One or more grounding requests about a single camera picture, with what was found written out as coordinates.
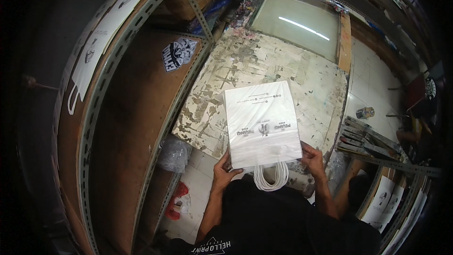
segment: tile floor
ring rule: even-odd
[[[363,107],[373,107],[375,116],[362,119],[376,132],[398,142],[396,131],[401,121],[388,114],[401,113],[400,91],[387,88],[401,86],[388,66],[365,44],[352,38],[351,76],[345,116],[356,116],[356,111]]]
[[[193,244],[209,199],[212,178],[214,177],[213,168],[217,160],[193,148],[188,163],[186,172],[181,176],[181,181],[189,188],[189,213],[181,214],[177,221],[164,217],[160,228],[167,229],[167,236],[170,238],[182,238]]]

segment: paint-stained table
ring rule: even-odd
[[[296,109],[300,139],[318,147],[323,151],[324,159],[328,159],[342,121],[348,92],[351,32],[343,22],[345,19],[349,22],[349,17],[339,15],[339,57],[338,64],[335,64],[279,38],[251,30],[250,19],[262,1],[245,0],[241,4],[235,20],[224,31],[195,80],[172,133],[198,150],[220,159],[228,146],[221,92],[287,80]],[[292,163],[289,169],[288,185],[301,190],[306,197],[311,196],[314,180],[305,167]],[[271,177],[272,168],[265,174]]]

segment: white rope handle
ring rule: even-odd
[[[262,165],[255,166],[253,174],[253,181],[259,190],[267,192],[279,190],[288,182],[289,170],[285,162],[279,161],[275,164],[275,183],[272,185],[264,179],[263,169]]]

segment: plastic bag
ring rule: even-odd
[[[346,162],[346,156],[344,153],[333,150],[327,165],[330,170],[330,180],[327,183],[327,186],[329,187],[329,191],[332,195],[335,195],[335,190],[337,190],[338,185],[343,180],[348,164],[349,162]]]
[[[157,158],[157,165],[171,172],[184,173],[191,152],[191,145],[168,134]]]

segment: hand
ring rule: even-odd
[[[314,178],[325,178],[323,152],[305,143],[302,144],[302,151],[303,157],[300,159],[300,162],[307,165]]]
[[[230,150],[227,149],[226,153],[223,155],[223,157],[220,159],[216,165],[214,165],[214,180],[212,181],[212,188],[211,188],[211,193],[223,193],[225,188],[228,186],[230,183],[231,179],[239,174],[242,173],[244,170],[242,168],[238,169],[233,169],[229,173],[227,173],[222,166],[225,164],[225,162],[228,161],[228,158],[230,157]]]

